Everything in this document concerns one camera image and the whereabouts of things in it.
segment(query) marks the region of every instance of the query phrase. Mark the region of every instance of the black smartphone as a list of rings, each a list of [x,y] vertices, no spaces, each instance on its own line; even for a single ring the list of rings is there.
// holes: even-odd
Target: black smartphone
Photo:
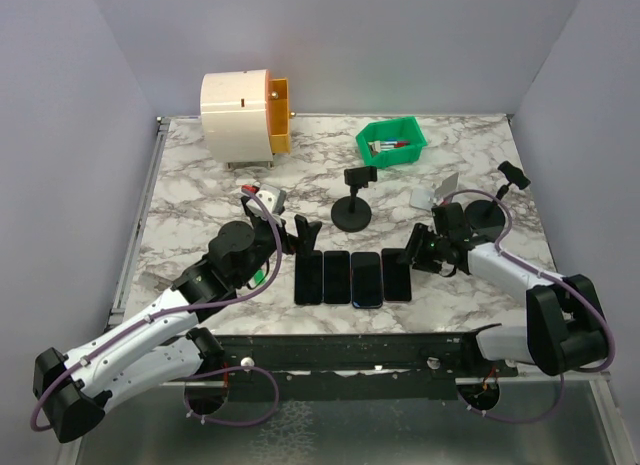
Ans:
[[[324,252],[324,303],[351,303],[351,256],[347,251]]]
[[[411,301],[411,272],[409,265],[398,263],[402,248],[382,250],[382,285],[386,302]]]
[[[356,308],[382,306],[382,270],[378,253],[351,254],[351,296]]]
[[[322,303],[322,252],[319,250],[308,257],[296,255],[293,301],[296,305]]]

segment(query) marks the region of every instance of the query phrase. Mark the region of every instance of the green bin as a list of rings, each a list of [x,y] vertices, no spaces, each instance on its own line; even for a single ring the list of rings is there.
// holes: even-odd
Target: green bin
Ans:
[[[409,145],[393,150],[385,150],[373,156],[368,142],[376,140],[407,140]],[[364,127],[356,135],[356,142],[362,154],[365,165],[377,168],[387,168],[399,163],[411,163],[420,158],[422,147],[428,145],[422,135],[416,117],[393,118],[382,122],[373,122]]]

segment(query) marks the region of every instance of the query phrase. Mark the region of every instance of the gray wall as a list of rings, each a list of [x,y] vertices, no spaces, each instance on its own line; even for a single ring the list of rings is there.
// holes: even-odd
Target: gray wall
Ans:
[[[106,322],[155,114],[92,0],[0,0],[0,97],[0,461],[47,464],[33,360]]]
[[[304,112],[515,112],[577,0],[96,0],[162,115],[270,68]]]
[[[513,130],[560,270],[590,276],[640,449],[640,0],[581,0]]]

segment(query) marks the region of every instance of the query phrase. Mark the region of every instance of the small black stand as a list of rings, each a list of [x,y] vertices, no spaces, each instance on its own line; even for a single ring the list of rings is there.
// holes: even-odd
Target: small black stand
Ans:
[[[351,195],[333,204],[331,220],[343,232],[359,232],[371,222],[371,207],[359,198],[358,190],[367,188],[369,182],[378,181],[376,167],[351,168],[344,171],[344,180],[350,186]]]
[[[524,172],[510,162],[502,162],[498,166],[508,183],[502,185],[496,194],[498,200],[502,200],[509,191],[511,185],[516,185],[520,190],[529,186],[531,181],[525,177]],[[474,230],[483,230],[490,238],[496,239],[502,233],[506,218],[504,212],[493,200],[476,200],[471,202],[464,211],[467,222]]]

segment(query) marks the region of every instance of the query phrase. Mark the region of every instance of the white marble table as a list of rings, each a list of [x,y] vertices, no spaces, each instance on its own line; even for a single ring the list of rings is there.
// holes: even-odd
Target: white marble table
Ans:
[[[404,247],[417,221],[427,212],[409,207],[411,190],[430,187],[460,172],[464,187],[495,192],[503,182],[497,166],[504,160],[519,165],[504,116],[419,117],[429,141],[420,160],[380,170],[378,182],[361,191],[373,209],[370,226],[359,233],[338,230],[331,205],[349,193],[343,170],[362,166],[355,135],[380,117],[298,116],[291,121],[293,153],[278,155],[275,168],[227,171],[211,159],[197,119],[174,119],[160,164],[157,183],[125,319],[152,302],[169,280],[196,262],[218,229],[246,219],[240,207],[242,184],[262,182],[288,193],[284,218],[295,233],[293,216],[320,220],[319,250],[380,251]],[[476,197],[465,197],[469,201]],[[515,215],[508,249],[553,269],[551,254],[530,192],[506,197]],[[412,270],[413,301],[387,304],[377,310],[350,305],[296,306],[293,303],[293,257],[286,257],[273,286],[250,302],[227,307],[206,325],[218,334],[317,334],[462,331],[501,322],[524,324],[524,309],[500,290],[462,273],[453,278]]]

